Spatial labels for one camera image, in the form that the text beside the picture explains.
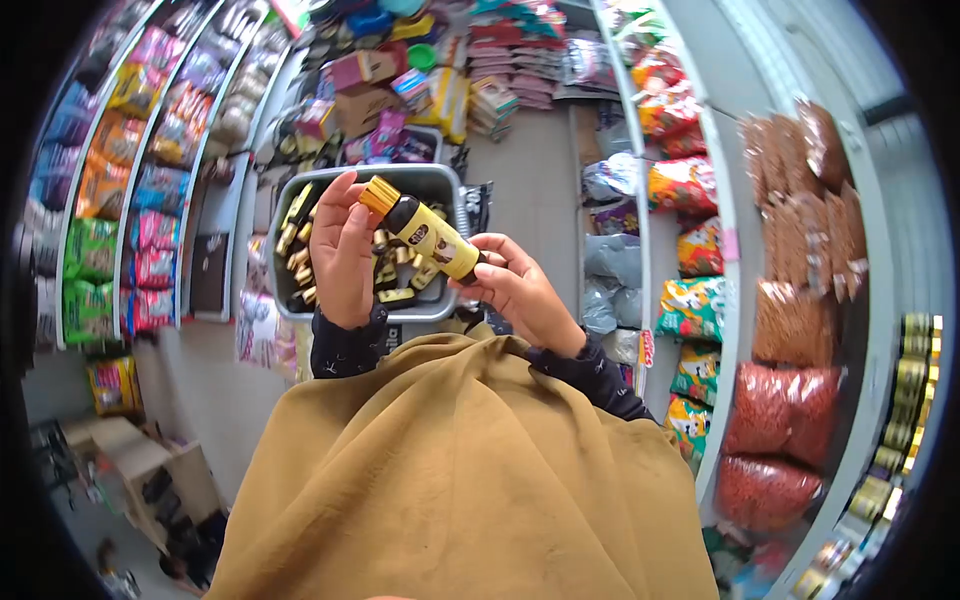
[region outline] hand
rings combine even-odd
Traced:
[[[447,284],[460,289],[464,298],[492,305],[533,346],[566,358],[579,354],[587,334],[566,311],[537,261],[502,233],[481,233],[469,242],[489,262],[473,268],[477,280],[470,286],[453,279]]]
[[[317,304],[343,329],[369,323],[373,308],[371,244],[380,216],[357,202],[366,184],[356,180],[356,171],[347,171],[326,188],[310,234]]]

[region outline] bottle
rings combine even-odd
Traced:
[[[373,176],[360,203],[383,217],[383,227],[464,285],[476,281],[473,267],[486,256],[460,237],[456,229],[413,196],[400,194],[379,176]]]

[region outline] khaki fabric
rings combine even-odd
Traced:
[[[716,598],[672,434],[436,334],[274,409],[207,598]]]

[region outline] patterned sleeve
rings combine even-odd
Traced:
[[[372,371],[380,360],[379,341],[387,328],[387,309],[375,302],[370,322],[342,329],[317,309],[313,314],[313,348],[310,368],[317,379],[341,379]]]
[[[607,358],[599,339],[588,335],[576,358],[563,358],[541,348],[530,348],[527,358],[534,369],[576,388],[593,406],[615,417],[657,421],[643,399],[624,383],[620,368]]]

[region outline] bottle label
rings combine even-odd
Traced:
[[[454,279],[467,276],[480,257],[480,251],[465,242],[456,229],[433,214],[425,204],[417,207],[417,212],[396,237],[420,254],[432,258]]]

